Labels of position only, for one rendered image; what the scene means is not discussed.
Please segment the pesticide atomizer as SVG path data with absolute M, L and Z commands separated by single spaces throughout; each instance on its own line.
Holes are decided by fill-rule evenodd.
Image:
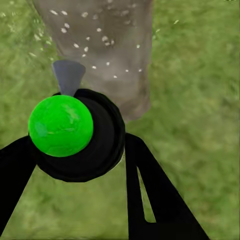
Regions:
M 87 69 L 55 60 L 60 92 L 41 101 L 28 121 L 28 145 L 39 168 L 54 179 L 84 183 L 109 173 L 123 159 L 126 126 L 104 94 L 79 88 Z

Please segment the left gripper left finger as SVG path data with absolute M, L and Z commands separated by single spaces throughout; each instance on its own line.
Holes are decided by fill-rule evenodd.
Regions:
M 36 164 L 28 136 L 0 151 L 0 237 Z

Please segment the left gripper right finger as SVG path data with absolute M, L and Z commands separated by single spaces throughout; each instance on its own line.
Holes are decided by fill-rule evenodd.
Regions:
M 125 134 L 129 240 L 210 240 L 144 140 Z M 156 223 L 145 220 L 138 170 Z

